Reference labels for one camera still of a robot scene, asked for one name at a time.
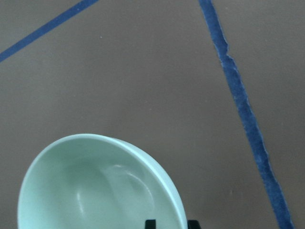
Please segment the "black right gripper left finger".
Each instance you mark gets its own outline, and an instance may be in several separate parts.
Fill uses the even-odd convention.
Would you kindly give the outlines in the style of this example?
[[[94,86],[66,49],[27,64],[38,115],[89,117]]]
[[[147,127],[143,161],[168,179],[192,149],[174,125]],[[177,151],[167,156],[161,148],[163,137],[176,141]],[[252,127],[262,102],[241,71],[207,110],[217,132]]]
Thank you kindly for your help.
[[[145,229],[156,229],[156,220],[155,219],[147,219],[145,221]]]

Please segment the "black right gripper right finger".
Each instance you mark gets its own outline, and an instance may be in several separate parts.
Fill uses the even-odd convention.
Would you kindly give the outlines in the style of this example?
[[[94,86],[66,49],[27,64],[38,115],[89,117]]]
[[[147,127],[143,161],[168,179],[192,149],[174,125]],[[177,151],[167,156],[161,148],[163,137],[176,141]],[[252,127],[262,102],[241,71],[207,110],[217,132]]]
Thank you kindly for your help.
[[[188,229],[201,229],[200,223],[197,220],[187,220]]]

